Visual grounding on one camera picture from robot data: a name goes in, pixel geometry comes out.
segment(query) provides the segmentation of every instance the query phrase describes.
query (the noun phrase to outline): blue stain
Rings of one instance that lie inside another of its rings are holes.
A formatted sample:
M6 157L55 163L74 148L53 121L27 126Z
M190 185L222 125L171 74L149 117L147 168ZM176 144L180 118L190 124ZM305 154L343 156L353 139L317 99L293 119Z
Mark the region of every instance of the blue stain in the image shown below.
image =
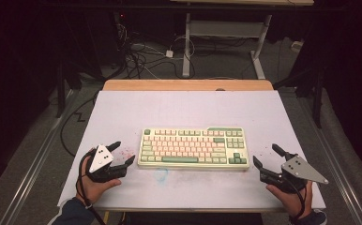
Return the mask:
M158 182L164 183L167 179L168 174L169 174L169 171L167 169L157 169L154 172L154 177Z

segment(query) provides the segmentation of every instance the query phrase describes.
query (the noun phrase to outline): white paper sheet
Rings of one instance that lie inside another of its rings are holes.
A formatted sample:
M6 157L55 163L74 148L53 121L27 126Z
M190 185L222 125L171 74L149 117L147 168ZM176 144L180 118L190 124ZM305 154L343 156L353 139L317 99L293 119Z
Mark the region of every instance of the white paper sheet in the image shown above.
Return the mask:
M114 164L123 164L138 147L144 128L242 127L250 168L246 172L140 169L137 160L122 185L102 196L97 208L113 210L279 211L281 203L260 182L252 163L256 156L276 173L284 157L272 143L305 158L276 91L102 91L98 95L83 140L59 203L75 196L82 156L99 143L120 141ZM314 184L314 208L325 208Z

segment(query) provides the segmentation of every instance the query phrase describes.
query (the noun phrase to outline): hand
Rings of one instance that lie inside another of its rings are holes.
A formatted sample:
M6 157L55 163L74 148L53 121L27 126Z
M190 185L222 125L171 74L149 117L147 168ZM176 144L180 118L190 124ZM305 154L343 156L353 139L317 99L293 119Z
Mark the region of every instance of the hand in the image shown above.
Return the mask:
M85 193L85 197L93 204L96 203L99 198L101 198L101 195L109 188L113 188L115 186L119 186L122 184L122 182L118 179L114 179L114 180L110 180L108 182L105 183L95 183L92 180L90 180L90 178L85 175L85 168L87 166L87 160L90 157L87 157L82 165L82 181L83 181L83 188L84 188L84 193ZM77 185L77 189L78 189L78 193L76 194L76 198L78 198L80 201L82 201L82 203L84 203L84 199L83 197L79 194L82 193L81 192L81 187L79 184L79 180L78 180L78 185Z
M275 197L277 197L282 203L284 209L287 213L294 218L298 215L301 210L301 202L298 198L297 194L288 194L273 185L267 185L266 189L268 189ZM306 190L300 190L301 196L304 198ZM298 218L304 218L310 214L312 210L312 181L307 182L307 197L305 199L305 211L304 213Z

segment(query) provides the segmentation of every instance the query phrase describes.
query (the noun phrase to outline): sleeve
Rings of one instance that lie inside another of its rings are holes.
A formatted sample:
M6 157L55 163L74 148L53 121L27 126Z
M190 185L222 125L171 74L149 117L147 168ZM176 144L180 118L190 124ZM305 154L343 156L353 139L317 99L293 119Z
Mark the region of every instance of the sleeve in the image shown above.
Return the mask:
M58 214L49 225L90 225L94 218L94 214L87 210L82 202L73 198L61 203Z
M327 224L327 216L326 213L322 212L319 209L314 209L312 212L299 220L292 222L290 218L290 224L292 225L325 225Z

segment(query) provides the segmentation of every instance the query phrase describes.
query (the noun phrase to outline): person's left hand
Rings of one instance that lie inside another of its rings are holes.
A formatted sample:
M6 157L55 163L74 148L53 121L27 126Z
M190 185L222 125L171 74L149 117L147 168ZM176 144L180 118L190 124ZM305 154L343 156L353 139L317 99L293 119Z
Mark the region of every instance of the person's left hand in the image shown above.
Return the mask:
M122 184L122 182L119 179L110 180L105 183L95 183L92 180L90 180L90 178L87 175L85 175L85 168L87 166L87 160L89 158L90 157L85 158L83 165L82 165L82 175L83 175L82 181L83 181L85 198L87 198L90 201L90 203L94 204L99 200L99 198L101 198L101 195L107 189L119 186ZM85 205L83 197L79 194L79 193L82 193L81 187L79 184L79 180L78 180L77 189L78 189L78 192L76 194L76 198L78 198L80 201L82 201L82 203L84 203L84 205Z

